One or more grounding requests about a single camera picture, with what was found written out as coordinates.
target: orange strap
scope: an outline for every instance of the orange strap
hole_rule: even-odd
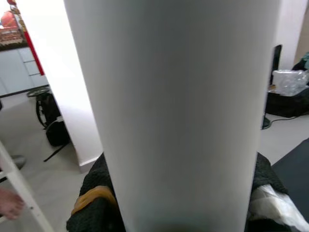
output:
[[[76,212],[84,209],[87,205],[92,203],[96,198],[103,197],[109,201],[113,206],[118,208],[117,201],[114,198],[111,190],[107,186],[97,186],[91,190],[89,190],[84,195],[77,198],[76,203],[74,205],[74,209],[71,212],[71,215],[75,214]]]

